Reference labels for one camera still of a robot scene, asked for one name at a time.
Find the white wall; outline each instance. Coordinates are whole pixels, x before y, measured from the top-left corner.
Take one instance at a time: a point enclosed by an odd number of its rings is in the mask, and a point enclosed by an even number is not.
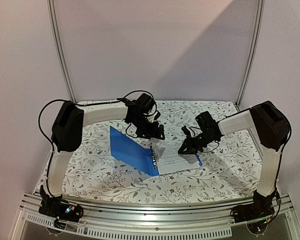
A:
[[[79,101],[135,89],[162,100],[235,101],[258,0],[58,0]]]
[[[0,0],[0,240],[8,239],[22,196],[43,168],[50,146],[37,117],[55,98],[68,94],[46,1]],[[46,131],[58,108],[44,115]]]
[[[265,1],[262,27],[242,107],[271,100],[290,120],[279,185],[300,223],[300,0]]]

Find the white paper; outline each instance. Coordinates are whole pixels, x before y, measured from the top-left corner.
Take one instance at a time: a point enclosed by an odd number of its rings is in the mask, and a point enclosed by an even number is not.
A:
[[[154,149],[160,175],[200,168],[199,161],[194,154],[179,155],[179,148],[180,146],[170,146]]]

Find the table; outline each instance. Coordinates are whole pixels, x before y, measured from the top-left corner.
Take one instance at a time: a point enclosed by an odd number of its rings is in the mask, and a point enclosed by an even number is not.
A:
[[[198,126],[195,117],[204,111],[216,120],[237,112],[232,102],[224,101],[156,102],[165,130],[165,140],[155,141],[159,147],[181,144],[185,139],[181,127]],[[149,177],[111,156],[110,126],[125,133],[128,125],[112,120],[83,128],[82,144],[73,153],[63,180],[64,195],[140,204],[210,203],[252,196],[259,182],[262,161],[247,130],[222,137],[215,150],[217,144],[209,144],[205,151],[213,151],[199,155],[202,168]],[[131,126],[128,133],[133,135],[135,128]],[[141,138],[135,141],[143,146],[150,143]],[[47,166],[37,189],[46,172]]]

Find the wire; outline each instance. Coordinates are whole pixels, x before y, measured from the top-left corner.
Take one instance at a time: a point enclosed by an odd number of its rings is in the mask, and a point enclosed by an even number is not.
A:
[[[54,195],[52,195],[52,193],[50,192],[50,189],[49,189],[49,184],[48,184],[48,179],[49,179],[49,170],[50,170],[50,165],[51,165],[51,161],[52,161],[52,158],[54,156],[54,152],[55,152],[55,146],[52,142],[52,140],[45,134],[45,132],[43,131],[42,127],[41,127],[41,115],[42,113],[44,112],[44,110],[51,104],[55,103],[55,102],[64,102],[64,103],[71,103],[71,104],[74,104],[76,106],[79,106],[79,107],[88,107],[88,106],[96,106],[96,105],[104,105],[104,104],[115,104],[115,103],[119,103],[120,100],[115,100],[115,101],[107,101],[107,102],[96,102],[96,103],[89,103],[89,104],[78,104],[78,103],[73,103],[69,100],[64,100],[64,99],[55,99],[55,100],[52,100],[50,102],[48,102],[46,105],[44,105],[44,107],[41,109],[40,113],[39,113],[39,116],[38,116],[38,127],[39,127],[39,130],[40,132],[42,133],[42,135],[49,141],[49,143],[51,144],[51,148],[52,148],[52,151],[51,151],[51,156],[50,156],[50,159],[49,159],[49,162],[48,162],[48,167],[47,167],[47,171],[46,171],[46,189],[49,193],[49,195],[51,195],[51,197],[55,198]]]
[[[151,96],[151,98],[152,98],[153,100],[155,99],[154,96],[152,95],[152,93],[149,92],[149,91],[146,91],[146,90],[134,90],[134,91],[131,91],[131,92],[129,92],[128,94],[126,94],[126,95],[123,97],[123,99],[125,99],[126,97],[128,97],[129,95],[134,94],[134,93],[147,93],[147,94],[149,94],[149,95]]]
[[[191,130],[191,132],[193,133],[193,136],[196,135],[195,131],[193,131],[193,129],[191,127],[189,127],[189,129]]]
[[[134,139],[137,139],[138,137],[137,136],[132,136],[128,133],[128,129],[131,127],[131,122],[129,123],[128,127],[125,129],[125,134],[127,134],[129,137],[131,138],[134,138]]]
[[[280,151],[279,165],[278,165],[278,170],[276,172],[275,182],[274,182],[274,187],[275,187],[276,194],[278,194],[278,197],[280,198],[280,194],[279,194],[279,192],[277,190],[277,181],[278,181],[278,176],[279,176],[279,171],[280,171],[280,166],[281,166],[283,151],[284,151],[284,148],[286,147],[286,145],[289,142],[289,140],[291,138],[291,135],[292,135],[292,126],[291,126],[289,120],[287,119],[287,117],[278,108],[276,108],[273,105],[269,105],[269,106],[272,109],[278,111],[282,115],[282,117],[284,118],[284,120],[287,122],[288,128],[289,128],[289,136],[286,138],[286,140],[285,140],[285,142],[284,142],[284,144],[283,144],[283,146],[281,148],[281,151]],[[275,216],[273,217],[273,215],[272,215],[271,218],[266,222],[267,225],[269,225],[270,223],[272,223],[275,220],[275,218],[279,215],[280,208],[281,208],[281,203],[278,204],[278,210],[277,210]]]
[[[134,93],[147,93],[147,94],[149,94],[149,95],[151,96],[151,98],[152,98],[153,100],[155,100],[155,98],[154,98],[154,96],[152,95],[152,93],[149,92],[149,91],[146,91],[146,90],[134,90],[134,91],[129,92],[128,94],[126,94],[126,95],[125,95],[124,97],[122,97],[122,98],[125,99],[126,97],[128,97],[129,95],[134,94]],[[151,114],[147,114],[147,115],[146,115],[147,117],[151,117],[151,116],[157,114],[158,106],[157,106],[157,103],[156,103],[156,102],[154,102],[154,106],[155,106],[154,112],[151,113]]]
[[[196,127],[196,126],[190,126],[189,128],[191,128],[191,129],[199,129],[199,130],[201,130],[201,128],[199,128],[199,127]]]
[[[216,144],[218,144],[218,146],[216,146],[214,149],[210,150],[210,151],[203,151],[204,154],[208,154],[208,153],[211,153],[212,151],[216,150],[219,146],[220,146],[220,143],[217,142],[217,141],[214,141]]]

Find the blue folder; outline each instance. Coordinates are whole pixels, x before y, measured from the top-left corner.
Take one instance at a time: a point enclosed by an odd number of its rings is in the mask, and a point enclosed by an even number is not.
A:
[[[151,149],[140,146],[112,126],[110,127],[110,148],[114,158],[150,176],[159,176],[159,171],[155,169],[152,161]]]

